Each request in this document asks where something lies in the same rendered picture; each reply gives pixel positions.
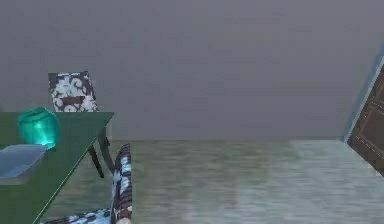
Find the green table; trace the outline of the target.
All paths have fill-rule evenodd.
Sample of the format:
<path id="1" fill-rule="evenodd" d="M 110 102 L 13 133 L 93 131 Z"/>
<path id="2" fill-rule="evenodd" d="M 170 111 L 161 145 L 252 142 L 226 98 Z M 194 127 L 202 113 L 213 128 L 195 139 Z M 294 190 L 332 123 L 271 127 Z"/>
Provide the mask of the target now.
<path id="1" fill-rule="evenodd" d="M 111 112 L 57 114 L 60 136 L 20 185 L 0 185 L 0 224 L 38 224 L 56 195 L 113 117 Z"/>

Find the teal glass round vase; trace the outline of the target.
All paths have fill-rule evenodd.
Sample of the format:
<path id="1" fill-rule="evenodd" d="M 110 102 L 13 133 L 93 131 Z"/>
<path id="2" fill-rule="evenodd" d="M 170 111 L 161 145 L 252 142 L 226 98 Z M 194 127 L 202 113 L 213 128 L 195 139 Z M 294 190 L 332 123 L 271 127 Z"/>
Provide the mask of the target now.
<path id="1" fill-rule="evenodd" d="M 17 118 L 20 136 L 28 144 L 54 148 L 59 139 L 60 123 L 49 109 L 38 106 L 23 111 Z"/>

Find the pale blue book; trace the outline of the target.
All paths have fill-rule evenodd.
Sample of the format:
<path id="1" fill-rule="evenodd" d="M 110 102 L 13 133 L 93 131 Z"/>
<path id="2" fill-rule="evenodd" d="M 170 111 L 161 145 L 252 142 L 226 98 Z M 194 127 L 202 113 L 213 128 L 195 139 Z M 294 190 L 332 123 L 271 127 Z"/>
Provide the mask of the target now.
<path id="1" fill-rule="evenodd" d="M 36 172 L 47 147 L 39 144 L 8 145 L 0 150 L 0 185 L 21 185 Z"/>

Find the dark brown panelled door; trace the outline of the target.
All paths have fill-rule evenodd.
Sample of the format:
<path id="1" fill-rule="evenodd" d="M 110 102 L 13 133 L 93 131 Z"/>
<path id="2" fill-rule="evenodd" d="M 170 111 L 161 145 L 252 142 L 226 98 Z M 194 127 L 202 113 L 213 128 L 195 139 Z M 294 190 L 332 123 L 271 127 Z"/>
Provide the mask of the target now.
<path id="1" fill-rule="evenodd" d="M 384 177 L 384 65 L 379 69 L 347 144 Z"/>

